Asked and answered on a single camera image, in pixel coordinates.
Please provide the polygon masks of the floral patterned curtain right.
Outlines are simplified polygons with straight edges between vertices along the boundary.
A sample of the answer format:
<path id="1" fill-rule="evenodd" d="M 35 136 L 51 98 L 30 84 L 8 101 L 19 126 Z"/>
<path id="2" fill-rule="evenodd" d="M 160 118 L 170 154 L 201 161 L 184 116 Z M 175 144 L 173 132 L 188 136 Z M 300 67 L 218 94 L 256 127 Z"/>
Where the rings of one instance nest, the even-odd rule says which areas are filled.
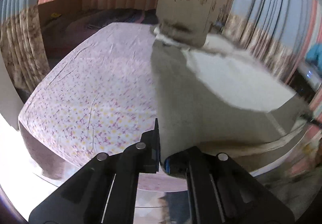
<path id="1" fill-rule="evenodd" d="M 232 13 L 228 15 L 223 35 L 260 61 L 274 77 L 286 83 L 296 59 L 291 47 Z"/>

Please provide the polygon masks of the floral patterned curtain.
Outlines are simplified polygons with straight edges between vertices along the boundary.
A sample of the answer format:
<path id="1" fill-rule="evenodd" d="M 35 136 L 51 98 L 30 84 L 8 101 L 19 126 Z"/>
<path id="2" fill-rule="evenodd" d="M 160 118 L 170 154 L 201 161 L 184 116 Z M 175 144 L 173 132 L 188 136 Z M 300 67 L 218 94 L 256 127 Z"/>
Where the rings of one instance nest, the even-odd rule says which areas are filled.
<path id="1" fill-rule="evenodd" d="M 1 54 L 14 87 L 25 92 L 32 93 L 50 72 L 36 5 L 1 25 Z"/>
<path id="2" fill-rule="evenodd" d="M 274 77 L 286 83 L 296 59 L 291 47 L 232 13 L 228 15 L 223 35 L 260 61 Z"/>

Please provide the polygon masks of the floral patterned curtain left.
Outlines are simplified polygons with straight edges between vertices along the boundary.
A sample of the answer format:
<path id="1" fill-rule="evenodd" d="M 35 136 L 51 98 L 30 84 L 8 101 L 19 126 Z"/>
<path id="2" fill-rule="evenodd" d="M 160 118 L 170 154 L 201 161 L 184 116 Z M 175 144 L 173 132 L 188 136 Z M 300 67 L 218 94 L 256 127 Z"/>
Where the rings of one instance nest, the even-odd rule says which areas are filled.
<path id="1" fill-rule="evenodd" d="M 50 72 L 36 5 L 1 25 L 1 54 L 14 87 L 25 92 L 32 93 Z"/>

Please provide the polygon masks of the olive and cream jacket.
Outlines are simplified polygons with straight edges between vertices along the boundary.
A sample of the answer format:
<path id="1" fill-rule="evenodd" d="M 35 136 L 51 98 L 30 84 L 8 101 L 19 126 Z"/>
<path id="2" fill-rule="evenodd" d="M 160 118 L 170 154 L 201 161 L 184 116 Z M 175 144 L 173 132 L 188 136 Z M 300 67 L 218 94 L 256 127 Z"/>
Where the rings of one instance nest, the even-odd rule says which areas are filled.
<path id="1" fill-rule="evenodd" d="M 303 140 L 312 111 L 257 60 L 215 34 L 196 48 L 152 30 L 161 162 L 191 147 L 263 174 Z"/>

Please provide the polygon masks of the small yellow object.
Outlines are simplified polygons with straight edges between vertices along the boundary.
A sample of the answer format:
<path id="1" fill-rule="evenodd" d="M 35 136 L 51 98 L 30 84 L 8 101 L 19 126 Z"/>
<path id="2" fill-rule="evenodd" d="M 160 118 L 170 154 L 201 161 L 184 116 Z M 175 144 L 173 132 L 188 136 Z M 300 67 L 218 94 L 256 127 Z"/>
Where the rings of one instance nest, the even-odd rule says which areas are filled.
<path id="1" fill-rule="evenodd" d="M 59 14 L 59 13 L 54 12 L 54 13 L 52 13 L 50 16 L 51 16 L 51 18 L 52 18 L 52 19 L 57 19 L 57 18 L 59 18 L 61 15 L 62 15 L 62 14 Z"/>

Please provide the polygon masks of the pink floral bed sheet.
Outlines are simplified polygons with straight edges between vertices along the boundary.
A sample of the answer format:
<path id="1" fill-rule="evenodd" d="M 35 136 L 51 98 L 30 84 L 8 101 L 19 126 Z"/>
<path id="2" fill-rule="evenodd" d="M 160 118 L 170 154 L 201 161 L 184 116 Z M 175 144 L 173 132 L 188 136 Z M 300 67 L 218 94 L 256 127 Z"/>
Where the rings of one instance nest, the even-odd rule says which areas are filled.
<path id="1" fill-rule="evenodd" d="M 154 128 L 151 25 L 112 23 L 66 55 L 24 104 L 19 128 L 45 177 L 121 153 Z"/>

